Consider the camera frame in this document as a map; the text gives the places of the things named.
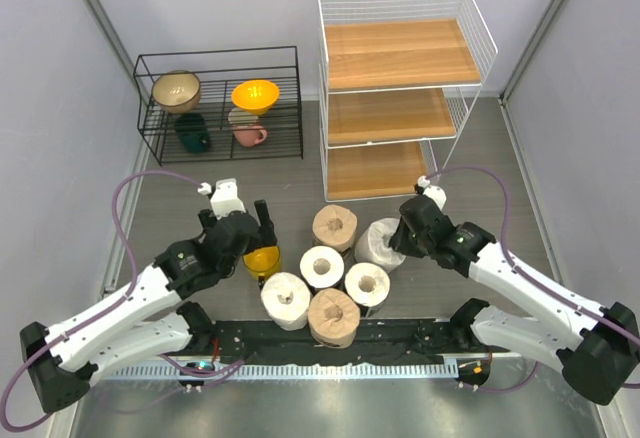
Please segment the brown paper towel roll back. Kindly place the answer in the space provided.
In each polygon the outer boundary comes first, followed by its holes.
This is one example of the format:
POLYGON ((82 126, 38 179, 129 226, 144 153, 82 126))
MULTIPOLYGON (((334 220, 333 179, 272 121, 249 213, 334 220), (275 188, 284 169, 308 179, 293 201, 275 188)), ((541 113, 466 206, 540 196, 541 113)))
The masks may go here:
POLYGON ((326 205, 313 219, 314 244, 328 246, 346 255, 355 243, 357 224, 357 216, 351 210, 339 205, 326 205))

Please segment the white towel roll front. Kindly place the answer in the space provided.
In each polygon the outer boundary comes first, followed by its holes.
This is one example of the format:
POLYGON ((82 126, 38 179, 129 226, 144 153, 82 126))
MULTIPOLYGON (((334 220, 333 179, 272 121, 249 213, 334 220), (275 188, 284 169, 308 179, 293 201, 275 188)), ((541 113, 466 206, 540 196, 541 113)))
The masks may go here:
POLYGON ((283 330, 300 330, 307 325, 311 292, 298 276, 275 273, 265 282, 260 298, 269 317, 283 330))

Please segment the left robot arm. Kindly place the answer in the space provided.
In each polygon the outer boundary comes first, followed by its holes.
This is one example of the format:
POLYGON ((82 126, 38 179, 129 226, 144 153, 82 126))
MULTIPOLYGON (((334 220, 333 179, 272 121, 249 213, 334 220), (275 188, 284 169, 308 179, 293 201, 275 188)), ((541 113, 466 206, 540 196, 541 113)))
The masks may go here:
POLYGON ((231 277, 245 255, 277 242, 266 202, 254 207, 249 214, 233 199, 200 211, 201 234, 169 245, 129 285, 61 323, 25 326, 22 358, 42 411, 67 408, 130 362, 182 350, 205 355, 212 322, 191 296, 231 277))

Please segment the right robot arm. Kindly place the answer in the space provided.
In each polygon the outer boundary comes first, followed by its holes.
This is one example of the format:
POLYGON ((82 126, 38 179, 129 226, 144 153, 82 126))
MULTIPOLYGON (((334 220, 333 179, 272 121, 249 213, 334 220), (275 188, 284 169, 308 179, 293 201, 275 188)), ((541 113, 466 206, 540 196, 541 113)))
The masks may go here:
POLYGON ((451 329, 457 349, 481 346, 516 352, 560 373, 583 398, 606 406, 639 365, 635 313, 616 302, 605 307, 564 288, 512 255, 480 226, 452 223, 437 202, 415 195, 399 208, 392 239, 403 254, 428 257, 443 269, 493 289, 527 312, 515 317, 470 300, 451 329))

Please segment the brown paper towel roll front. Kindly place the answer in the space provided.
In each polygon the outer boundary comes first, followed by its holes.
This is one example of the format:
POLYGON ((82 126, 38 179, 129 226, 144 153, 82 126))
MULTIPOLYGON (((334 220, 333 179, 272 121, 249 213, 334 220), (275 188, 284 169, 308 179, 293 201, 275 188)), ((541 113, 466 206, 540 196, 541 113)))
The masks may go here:
POLYGON ((327 288, 311 300, 308 324, 312 337, 321 345, 344 349, 355 340, 360 309, 344 292, 327 288))

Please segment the white towel roll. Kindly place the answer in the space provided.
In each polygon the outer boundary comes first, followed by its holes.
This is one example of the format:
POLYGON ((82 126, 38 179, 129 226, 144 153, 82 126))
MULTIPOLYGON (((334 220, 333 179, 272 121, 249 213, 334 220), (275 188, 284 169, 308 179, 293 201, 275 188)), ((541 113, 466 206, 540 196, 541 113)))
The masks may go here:
POLYGON ((401 266, 406 256, 395 251, 390 244, 398 225, 398 218, 382 218, 373 221, 356 242, 355 261, 375 264, 387 273, 401 266))
POLYGON ((300 330, 307 325, 311 292, 298 276, 275 273, 265 282, 260 298, 269 317, 283 330, 300 330))

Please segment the brown paper towel roll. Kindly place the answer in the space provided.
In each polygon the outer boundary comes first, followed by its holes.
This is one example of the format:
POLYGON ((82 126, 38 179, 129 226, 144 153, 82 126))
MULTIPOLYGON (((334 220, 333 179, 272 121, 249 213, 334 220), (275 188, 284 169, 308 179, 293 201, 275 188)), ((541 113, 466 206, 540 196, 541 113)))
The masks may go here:
POLYGON ((327 288, 311 300, 308 324, 312 337, 321 345, 344 349, 355 340, 360 309, 344 292, 327 288))
POLYGON ((357 224, 357 216, 351 210, 339 205, 326 205, 313 219, 314 244, 328 246, 346 255, 355 243, 357 224))

